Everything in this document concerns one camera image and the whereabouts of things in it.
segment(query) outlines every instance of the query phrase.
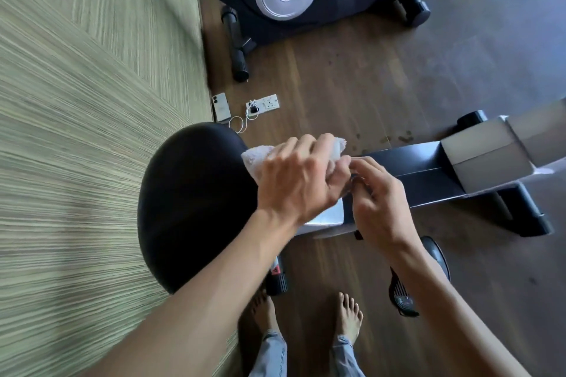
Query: person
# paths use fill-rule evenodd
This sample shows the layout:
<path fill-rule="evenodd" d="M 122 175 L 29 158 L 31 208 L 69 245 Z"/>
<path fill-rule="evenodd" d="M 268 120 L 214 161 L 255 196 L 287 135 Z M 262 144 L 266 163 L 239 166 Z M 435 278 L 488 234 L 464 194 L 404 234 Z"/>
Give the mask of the person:
<path fill-rule="evenodd" d="M 452 374 L 528 376 L 422 246 L 402 183 L 372 158 L 347 155 L 327 177 L 333 143 L 331 134 L 318 139 L 304 135 L 275 147 L 262 166 L 257 210 L 234 241 L 85 375 L 211 375 L 226 339 L 275 257 L 302 224 L 337 202 L 354 174 L 351 192 L 357 228 L 381 251 L 411 293 L 453 365 Z M 351 348 L 363 314 L 346 294 L 339 296 L 337 303 L 332 349 L 335 364 L 342 361 L 347 365 L 337 371 L 363 375 Z M 264 330 L 261 348 L 269 349 L 265 345 L 274 338 L 280 346 L 279 355 L 262 355 L 260 350 L 256 366 L 264 359 L 266 365 L 254 368 L 258 373 L 252 375 L 282 376 L 287 347 L 280 337 L 272 301 L 260 294 L 252 305 Z"/>

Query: person's left hand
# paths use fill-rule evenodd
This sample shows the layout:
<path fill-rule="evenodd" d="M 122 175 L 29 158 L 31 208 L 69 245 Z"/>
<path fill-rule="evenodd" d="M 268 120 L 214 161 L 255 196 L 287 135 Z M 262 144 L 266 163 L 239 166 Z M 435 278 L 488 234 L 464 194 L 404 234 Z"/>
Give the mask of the person's left hand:
<path fill-rule="evenodd" d="M 258 209 L 300 226 L 336 204 L 350 180 L 351 157 L 343 155 L 336 161 L 327 180 L 333 146 L 331 134 L 323 134 L 318 140 L 306 134 L 275 147 L 261 167 Z"/>

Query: white cloth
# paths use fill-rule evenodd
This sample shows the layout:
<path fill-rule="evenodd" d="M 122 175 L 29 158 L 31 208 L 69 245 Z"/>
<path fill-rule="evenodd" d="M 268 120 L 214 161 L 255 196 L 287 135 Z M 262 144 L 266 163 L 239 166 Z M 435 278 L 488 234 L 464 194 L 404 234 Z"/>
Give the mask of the white cloth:
<path fill-rule="evenodd" d="M 261 145 L 255 148 L 248 149 L 242 153 L 242 159 L 244 160 L 244 165 L 251 177 L 254 178 L 255 182 L 259 184 L 261 179 L 261 164 L 263 160 L 271 152 L 275 146 Z M 336 137 L 334 139 L 334 148 L 332 148 L 332 153 L 330 154 L 330 162 L 326 170 L 326 176 L 330 176 L 336 167 L 336 161 L 340 158 L 340 154 L 344 152 L 346 148 L 346 139 Z"/>

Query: jeans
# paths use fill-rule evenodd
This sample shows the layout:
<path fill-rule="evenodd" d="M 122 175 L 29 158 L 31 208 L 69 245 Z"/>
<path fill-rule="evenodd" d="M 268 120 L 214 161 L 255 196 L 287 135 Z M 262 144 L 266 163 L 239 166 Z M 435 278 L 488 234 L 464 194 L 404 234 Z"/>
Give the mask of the jeans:
<path fill-rule="evenodd" d="M 330 349 L 330 372 L 336 377 L 364 377 L 354 348 L 342 335 L 334 339 Z M 264 334 L 250 377 L 287 377 L 287 343 L 279 332 Z"/>

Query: bare foot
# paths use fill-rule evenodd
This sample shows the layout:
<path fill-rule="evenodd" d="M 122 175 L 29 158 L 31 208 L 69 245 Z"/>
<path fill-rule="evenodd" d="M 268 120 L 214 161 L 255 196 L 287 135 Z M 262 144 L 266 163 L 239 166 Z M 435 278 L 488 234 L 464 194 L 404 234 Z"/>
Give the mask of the bare foot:
<path fill-rule="evenodd" d="M 338 310 L 336 312 L 336 335 L 343 335 L 354 345 L 362 326 L 363 313 L 359 305 L 348 294 L 338 292 Z"/>
<path fill-rule="evenodd" d="M 281 333 L 275 317 L 275 305 L 265 290 L 258 292 L 251 301 L 251 313 L 261 333 L 265 334 L 268 330 Z"/>

